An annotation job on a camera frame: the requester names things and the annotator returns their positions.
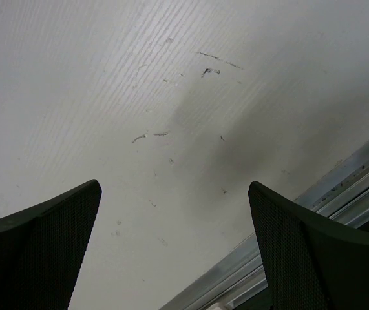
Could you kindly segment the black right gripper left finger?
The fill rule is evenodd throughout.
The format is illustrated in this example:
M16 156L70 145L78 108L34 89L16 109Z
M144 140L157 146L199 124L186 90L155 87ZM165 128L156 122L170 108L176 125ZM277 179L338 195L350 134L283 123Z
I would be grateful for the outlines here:
M0 218L0 309L68 309L101 194L90 180Z

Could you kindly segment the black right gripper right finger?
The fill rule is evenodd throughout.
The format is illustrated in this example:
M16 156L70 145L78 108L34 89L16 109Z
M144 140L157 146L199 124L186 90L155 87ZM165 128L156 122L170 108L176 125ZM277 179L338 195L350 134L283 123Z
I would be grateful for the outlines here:
M369 309L369 232L257 181L248 197L274 309Z

